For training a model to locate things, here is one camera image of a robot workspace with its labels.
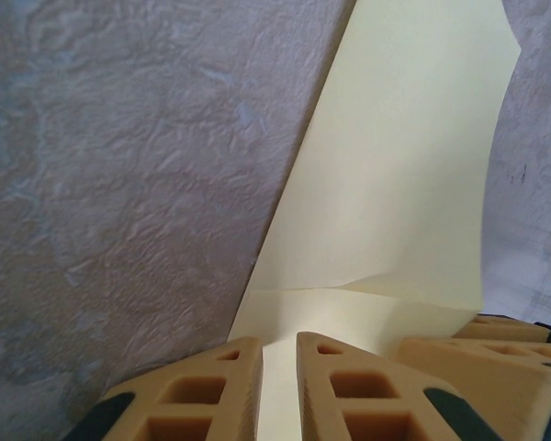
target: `orange plastic object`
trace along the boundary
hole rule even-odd
[[[510,441],[540,441],[551,416],[551,344],[405,339],[396,360],[448,381]]]
[[[133,402],[105,441],[251,441],[263,374],[261,342],[245,337],[131,379]]]
[[[515,342],[545,343],[550,331],[544,327],[506,317],[478,315],[454,338],[478,340],[508,340]]]
[[[460,441],[424,394],[458,397],[445,381],[320,334],[297,350],[303,440]]]

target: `gray textured surface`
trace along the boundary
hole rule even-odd
[[[505,3],[489,277],[523,209],[551,250],[551,1]],[[0,439],[226,338],[352,4],[0,0]]]

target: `paper sheet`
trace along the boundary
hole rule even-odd
[[[296,332],[382,353],[481,308],[484,182],[518,52],[499,0],[358,0],[231,330],[267,343],[260,441],[300,439]]]

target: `yellow paper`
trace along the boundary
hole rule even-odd
[[[481,308],[518,53],[500,0],[358,0],[231,330],[267,342],[260,441],[300,439],[296,332],[383,353]]]

